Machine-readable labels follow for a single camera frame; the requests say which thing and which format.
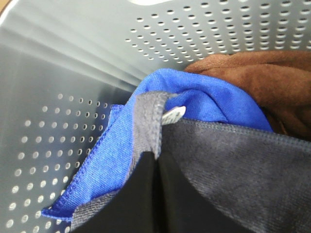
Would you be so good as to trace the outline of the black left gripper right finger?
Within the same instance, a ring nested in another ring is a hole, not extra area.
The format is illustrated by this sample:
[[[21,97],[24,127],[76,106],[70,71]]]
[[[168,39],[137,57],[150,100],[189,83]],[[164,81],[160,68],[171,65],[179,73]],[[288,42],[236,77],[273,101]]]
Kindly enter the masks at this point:
[[[156,204],[161,233],[246,233],[248,229],[225,216],[190,184],[169,153],[157,159]]]

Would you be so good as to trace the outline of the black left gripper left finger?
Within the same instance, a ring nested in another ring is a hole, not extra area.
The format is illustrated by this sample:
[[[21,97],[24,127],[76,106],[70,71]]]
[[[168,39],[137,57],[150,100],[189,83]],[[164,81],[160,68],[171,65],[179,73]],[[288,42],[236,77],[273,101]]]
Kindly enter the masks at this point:
[[[156,161],[143,152],[133,173],[118,191],[112,191],[76,208],[72,233],[156,233],[154,173]]]

